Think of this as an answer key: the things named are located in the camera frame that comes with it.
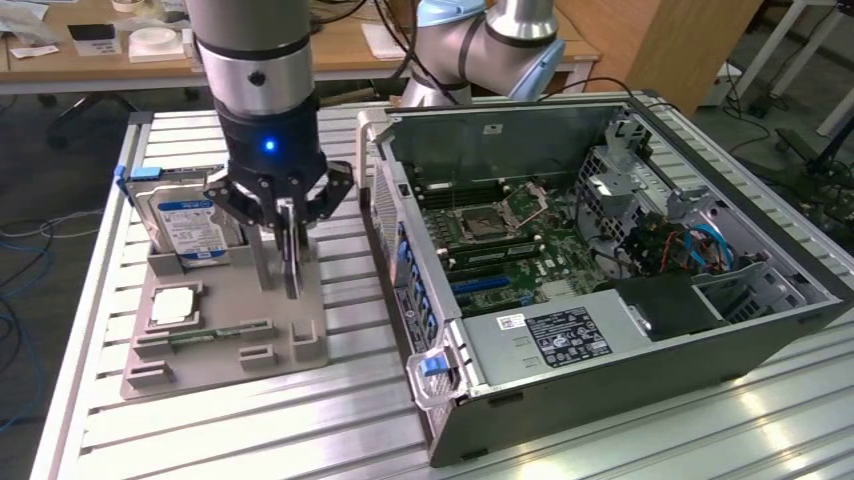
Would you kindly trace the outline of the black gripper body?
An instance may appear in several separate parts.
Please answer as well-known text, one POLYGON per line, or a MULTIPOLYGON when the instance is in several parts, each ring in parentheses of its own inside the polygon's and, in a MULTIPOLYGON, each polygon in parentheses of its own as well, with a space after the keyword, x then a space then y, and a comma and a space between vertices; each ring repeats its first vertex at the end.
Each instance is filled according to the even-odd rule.
POLYGON ((271 115, 235 113, 216 101, 228 169, 273 179, 319 179, 327 171, 327 159, 320 147, 317 111, 315 94, 288 111, 271 115))

